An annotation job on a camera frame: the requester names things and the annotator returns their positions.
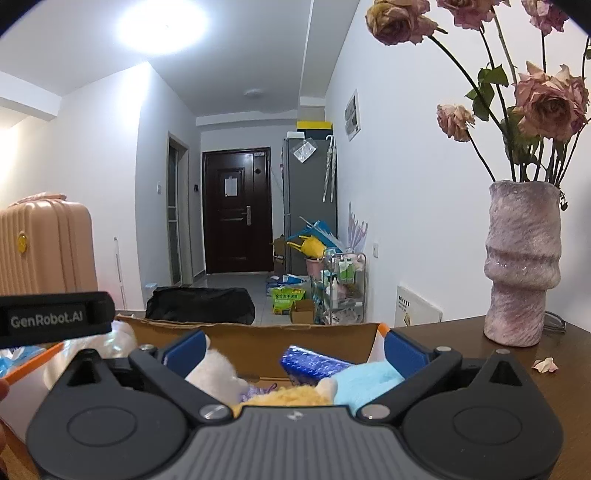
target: metal rolling shelf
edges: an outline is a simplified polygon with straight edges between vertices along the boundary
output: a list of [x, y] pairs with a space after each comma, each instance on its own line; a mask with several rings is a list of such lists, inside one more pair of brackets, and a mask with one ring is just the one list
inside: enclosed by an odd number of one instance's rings
[[[335, 318], [337, 312], [351, 309], [358, 314], [357, 322], [365, 321], [365, 303], [366, 303], [366, 265], [365, 254], [356, 254], [351, 252], [331, 253], [330, 248], [324, 251], [323, 266], [320, 279], [312, 279], [312, 298], [316, 303], [316, 323], [324, 325], [335, 325], [340, 323]], [[352, 262], [353, 278], [345, 277], [339, 272], [339, 263], [345, 259], [355, 259]], [[339, 286], [346, 290], [345, 298], [333, 301], [331, 295], [327, 293], [327, 286], [330, 286], [332, 292], [333, 279], [336, 279]]]

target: suitcase handle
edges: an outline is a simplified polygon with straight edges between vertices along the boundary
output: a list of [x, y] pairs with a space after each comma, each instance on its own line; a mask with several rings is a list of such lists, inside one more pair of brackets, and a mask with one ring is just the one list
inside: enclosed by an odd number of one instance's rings
[[31, 196], [25, 197], [23, 199], [17, 200], [16, 202], [11, 203], [9, 205], [9, 207], [14, 207], [15, 205], [20, 205], [22, 203], [35, 202], [36, 200], [65, 200], [65, 199], [66, 199], [66, 195], [64, 195], [63, 193], [42, 192], [42, 193], [36, 193], [35, 195], [31, 195]]

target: flower stem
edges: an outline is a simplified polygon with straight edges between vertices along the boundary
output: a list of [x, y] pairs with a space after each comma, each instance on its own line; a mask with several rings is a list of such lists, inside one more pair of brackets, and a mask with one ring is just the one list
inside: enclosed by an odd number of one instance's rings
[[562, 181], [564, 180], [564, 176], [566, 175], [566, 170], [568, 169], [568, 167], [570, 165], [570, 161], [573, 159], [574, 149], [577, 148], [577, 144], [579, 143], [579, 137], [581, 136], [581, 133], [583, 132], [583, 128], [581, 129], [581, 131], [577, 134], [577, 136], [574, 139], [573, 149], [570, 151], [569, 159], [566, 161], [566, 165], [564, 166], [564, 170], [562, 171], [562, 175], [558, 179], [558, 185], [560, 185], [562, 183]]
[[558, 187], [559, 183], [558, 180], [560, 178], [560, 176], [562, 175], [562, 171], [564, 169], [564, 161], [566, 160], [566, 152], [569, 149], [569, 142], [570, 140], [568, 140], [563, 146], [562, 146], [562, 151], [560, 152], [560, 155], [558, 156], [558, 160], [560, 160], [560, 165], [556, 167], [556, 175], [554, 176], [554, 186]]
[[488, 114], [491, 116], [491, 118], [494, 121], [494, 123], [496, 124], [496, 126], [499, 127], [499, 130], [501, 130], [501, 132], [505, 133], [501, 123], [498, 121], [497, 117], [495, 117], [495, 114], [492, 113], [491, 108], [486, 103], [486, 99], [482, 96], [482, 92], [476, 86], [476, 83], [474, 83], [474, 80], [472, 80], [472, 77], [470, 77], [470, 74], [466, 71], [466, 69], [464, 67], [462, 67], [462, 64], [459, 61], [457, 61], [457, 58], [455, 58], [452, 55], [452, 52], [450, 52], [447, 48], [445, 48], [445, 46], [443, 46], [443, 44], [438, 39], [436, 39], [432, 35], [430, 35], [429, 38], [435, 43], [435, 45], [437, 45], [440, 49], [442, 49], [448, 57], [450, 57], [450, 59], [453, 61], [453, 63], [456, 64], [456, 66], [464, 74], [464, 77], [466, 77], [466, 79], [468, 80], [468, 82], [470, 83], [470, 85], [472, 86], [474, 91], [476, 92], [476, 95], [478, 96], [478, 98], [480, 99], [480, 101], [482, 102], [482, 104], [484, 105], [486, 110], [488, 111]]
[[587, 62], [587, 50], [591, 44], [591, 37], [587, 37], [587, 43], [585, 44], [585, 51], [583, 52], [583, 65], [581, 67], [581, 77], [585, 80], [585, 63]]
[[513, 78], [513, 83], [517, 84], [517, 74], [515, 72], [515, 65], [513, 65], [513, 62], [511, 61], [511, 56], [509, 55], [509, 49], [507, 48], [507, 43], [505, 42], [505, 37], [503, 36], [503, 31], [501, 30], [501, 24], [499, 23], [499, 19], [496, 16], [494, 7], [491, 7], [491, 11], [495, 14], [496, 29], [499, 32], [499, 39], [501, 40], [501, 45], [503, 46], [503, 51], [505, 52], [505, 56], [507, 57], [507, 61], [509, 62], [509, 68], [511, 69], [511, 77]]
[[544, 66], [544, 73], [548, 73], [548, 67], [546, 65], [546, 36], [542, 32], [542, 65]]
[[466, 130], [466, 133], [468, 134], [468, 138], [470, 139], [470, 142], [472, 142], [472, 146], [474, 147], [474, 150], [476, 150], [476, 155], [478, 155], [478, 158], [480, 158], [480, 160], [482, 161], [482, 163], [484, 164], [486, 171], [488, 172], [488, 174], [491, 176], [492, 181], [496, 181], [495, 180], [495, 176], [492, 174], [488, 164], [486, 163], [486, 160], [484, 159], [484, 157], [482, 156], [482, 154], [480, 153], [480, 151], [478, 150], [478, 147], [476, 146], [476, 144], [474, 143], [474, 139], [472, 138], [472, 136], [470, 135], [470, 132], [468, 130]]
[[[486, 37], [484, 35], [484, 29], [481, 28], [480, 30], [480, 36], [482, 37], [482, 41], [484, 42], [484, 45], [486, 47], [486, 51], [488, 52], [488, 58], [491, 62], [491, 69], [494, 70], [495, 68], [495, 61], [492, 58], [492, 53], [491, 53], [491, 48], [488, 46], [488, 42], [486, 41]], [[508, 157], [509, 157], [509, 165], [511, 166], [511, 176], [513, 178], [513, 181], [516, 180], [515, 178], [515, 167], [514, 167], [514, 163], [513, 163], [513, 132], [511, 131], [511, 126], [509, 124], [509, 115], [507, 113], [507, 106], [505, 104], [505, 98], [503, 97], [503, 93], [501, 92], [501, 87], [500, 85], [497, 83], [495, 85], [496, 87], [496, 92], [499, 94], [499, 100], [501, 101], [501, 106], [503, 108], [503, 116], [505, 117], [505, 125], [507, 128], [507, 132], [506, 134], [503, 133], [503, 137], [506, 135], [507, 137], [507, 143], [508, 145]]]
[[552, 172], [554, 171], [554, 158], [556, 156], [556, 140], [552, 141], [552, 153], [550, 155], [550, 163], [548, 164], [548, 168], [546, 169], [546, 178], [544, 181], [554, 183], [552, 181]]
[[535, 168], [534, 181], [538, 180], [540, 176], [540, 168], [542, 166], [542, 156], [544, 155], [544, 137], [540, 137], [540, 154], [538, 155], [538, 166]]

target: black bag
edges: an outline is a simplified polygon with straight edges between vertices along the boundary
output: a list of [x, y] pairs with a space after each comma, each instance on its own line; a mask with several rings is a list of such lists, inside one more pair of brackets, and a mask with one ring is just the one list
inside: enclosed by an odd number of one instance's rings
[[160, 287], [148, 300], [146, 318], [179, 323], [243, 323], [255, 320], [245, 288]]

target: tiled floor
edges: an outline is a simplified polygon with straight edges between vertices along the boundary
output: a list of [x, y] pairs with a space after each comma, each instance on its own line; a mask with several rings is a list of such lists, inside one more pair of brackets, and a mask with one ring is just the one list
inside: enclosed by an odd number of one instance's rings
[[287, 315], [273, 315], [271, 297], [267, 297], [267, 276], [264, 274], [213, 274], [199, 280], [195, 287], [232, 288], [240, 287], [248, 290], [255, 304], [255, 321], [253, 325], [288, 325]]

